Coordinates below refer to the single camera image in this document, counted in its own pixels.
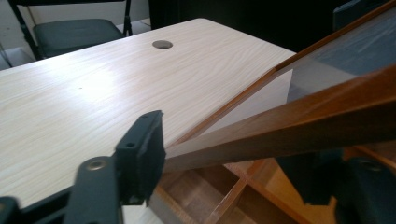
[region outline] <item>wooden frame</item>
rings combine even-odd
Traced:
[[[335,223],[335,200],[328,206],[304,204],[275,160],[260,158],[346,147],[346,158],[370,157],[394,169],[395,161],[360,144],[396,139],[395,64],[213,133],[199,135],[276,79],[279,71],[394,8],[395,3],[389,1],[275,66],[170,146],[165,174],[150,204],[156,214],[166,223],[254,223],[263,220],[269,223]],[[330,131],[326,128],[328,125],[331,125]],[[232,161],[241,162],[221,165]]]

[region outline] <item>chair backrest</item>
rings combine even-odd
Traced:
[[[37,45],[30,34],[29,28],[26,25],[26,22],[18,9],[18,6],[29,7],[29,6],[55,6],[55,5],[72,5],[72,4],[89,4],[89,3],[105,3],[105,2],[125,2],[125,13],[124,13],[124,26],[123,26],[123,35],[128,36],[132,35],[132,26],[131,26],[131,17],[130,17],[130,9],[131,9],[131,0],[8,0],[15,16],[17,17],[18,22],[20,23],[22,32],[24,34],[25,40],[29,44],[32,49],[33,54],[39,60],[42,59],[40,55]]]

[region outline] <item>black chair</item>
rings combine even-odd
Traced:
[[[33,39],[18,6],[50,6],[82,3],[123,2],[125,0],[8,0],[17,17],[24,37],[37,60],[54,57],[78,49],[103,44],[132,35],[129,11],[131,0],[126,0],[123,33],[108,20],[88,19],[53,21],[33,27]]]

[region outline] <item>table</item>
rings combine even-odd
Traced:
[[[24,207],[72,185],[83,161],[111,155],[149,111],[164,113],[168,147],[291,55],[198,19],[4,70],[0,195]]]

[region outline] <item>cable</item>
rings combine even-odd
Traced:
[[[6,63],[8,64],[8,66],[9,66],[10,68],[13,67],[11,61],[9,60],[9,58],[8,58],[8,56],[7,56],[7,54],[6,54],[6,51],[5,51],[4,48],[3,48],[3,45],[1,44],[1,42],[0,42],[0,54],[1,54],[2,58],[4,59],[4,61],[6,61]]]

